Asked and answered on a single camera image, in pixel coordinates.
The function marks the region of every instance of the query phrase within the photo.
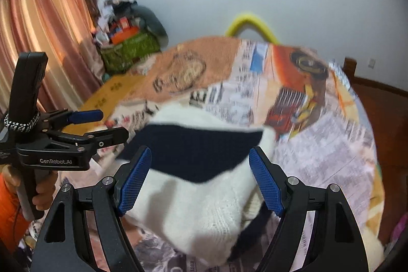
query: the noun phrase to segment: orange container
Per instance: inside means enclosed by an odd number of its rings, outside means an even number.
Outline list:
[[[112,36],[112,43],[114,45],[117,45],[119,43],[122,43],[125,39],[128,39],[134,35],[136,35],[139,32],[138,27],[131,27],[128,29],[123,30],[123,32],[116,33],[115,35]]]

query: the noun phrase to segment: blue rectangle print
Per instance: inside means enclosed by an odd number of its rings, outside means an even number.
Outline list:
[[[257,43],[252,54],[252,61],[249,70],[258,74],[264,72],[264,62],[266,53],[268,51],[268,44]]]

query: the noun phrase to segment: orange sleeve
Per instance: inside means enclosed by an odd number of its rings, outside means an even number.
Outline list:
[[[0,174],[0,239],[11,253],[16,249],[18,242],[30,224],[29,221],[24,219],[20,212],[17,217],[13,237],[13,224],[18,206],[19,201],[17,195],[9,192],[3,176]]]

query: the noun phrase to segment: silver screw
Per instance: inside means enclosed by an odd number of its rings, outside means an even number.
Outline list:
[[[340,191],[340,187],[336,184],[331,184],[330,185],[330,189],[332,192],[339,192]]]
[[[63,191],[63,192],[67,192],[68,190],[70,190],[71,189],[71,185],[70,184],[64,184],[62,187],[61,187],[61,190]]]
[[[106,178],[102,179],[102,183],[107,186],[113,182],[113,178],[111,176],[107,176]]]
[[[291,177],[288,179],[288,182],[289,182],[291,185],[295,186],[295,185],[297,185],[297,184],[299,183],[299,179],[298,179],[298,178],[295,178],[294,176],[291,176]]]

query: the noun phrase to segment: wall outlet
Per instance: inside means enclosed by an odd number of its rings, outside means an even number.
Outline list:
[[[368,67],[369,67],[369,68],[374,68],[374,66],[375,66],[375,59],[371,58],[371,59],[368,61]]]

